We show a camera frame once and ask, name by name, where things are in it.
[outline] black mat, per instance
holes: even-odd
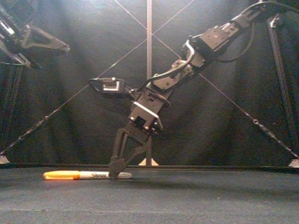
[[[0,169],[1,223],[299,222],[296,174],[126,169],[125,180],[42,180],[52,170]]]

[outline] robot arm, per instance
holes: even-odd
[[[69,46],[44,30],[28,25],[33,7],[26,1],[18,1],[11,7],[7,5],[9,1],[0,3],[0,49],[21,65],[41,68],[34,61],[66,53]]]
[[[269,6],[272,6],[270,2],[252,4],[222,26],[214,26],[202,34],[189,37],[182,46],[182,59],[173,62],[172,68],[165,73],[149,78],[138,89],[129,88],[125,92],[130,95],[133,105],[128,124],[116,134],[113,154],[108,165],[110,178],[114,178],[125,169],[132,158],[148,149],[150,135],[162,129],[158,113],[164,107],[170,106],[168,98],[177,85],[197,74],[225,52],[226,46],[252,23],[262,22],[281,12],[281,8]],[[114,93],[122,93],[122,90],[117,89],[117,86],[124,86],[121,80],[93,79],[89,84],[93,88],[96,84],[101,85],[102,89],[109,87],[102,93],[110,93],[112,89]],[[126,148],[128,139],[136,143],[133,149]]]

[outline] diagonal wire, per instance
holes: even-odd
[[[169,24],[169,22],[173,20],[173,18],[184,11],[184,9],[193,3],[194,0],[190,0],[190,2],[177,11],[177,13],[165,21],[165,23],[160,26],[160,28],[152,33],[153,37],[158,40],[158,42],[166,47],[166,49],[180,58],[180,55],[174,52],[174,50],[156,37],[156,33]],[[125,11],[125,13],[132,17],[132,19],[144,27],[146,30],[146,27],[142,25],[142,23],[137,20],[137,18],[133,16],[133,14],[129,12],[129,10],[124,7],[124,5],[120,4],[117,0],[114,0],[116,4],[121,7],[121,9]]]

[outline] black backdrop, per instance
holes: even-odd
[[[222,25],[252,3],[194,0],[173,17],[189,2],[153,0],[153,32],[172,18],[154,35],[177,54],[189,35]],[[133,88],[145,81],[145,42],[129,53],[145,40],[145,28],[120,5],[145,26],[141,0],[38,1],[33,24],[68,43],[70,51],[54,59],[44,55],[42,70],[24,69],[7,143],[84,89],[7,151],[11,162],[108,163],[130,102],[105,99],[85,87],[88,80],[100,74],[116,76]],[[293,13],[286,14],[285,24],[280,42],[296,113],[297,16]],[[222,57],[237,55],[246,42],[248,32]],[[176,59],[174,53],[153,38],[153,74],[168,70]],[[289,144],[266,24],[256,25],[254,42],[245,56],[228,64],[212,63],[202,75]],[[200,76],[176,90],[170,102],[172,106],[161,113],[162,133],[153,137],[153,159],[160,165],[288,165],[289,153]]]

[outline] marker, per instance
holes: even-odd
[[[110,179],[106,171],[46,171],[42,174],[45,180],[74,180],[74,179]],[[120,172],[117,179],[130,179],[129,172]]]

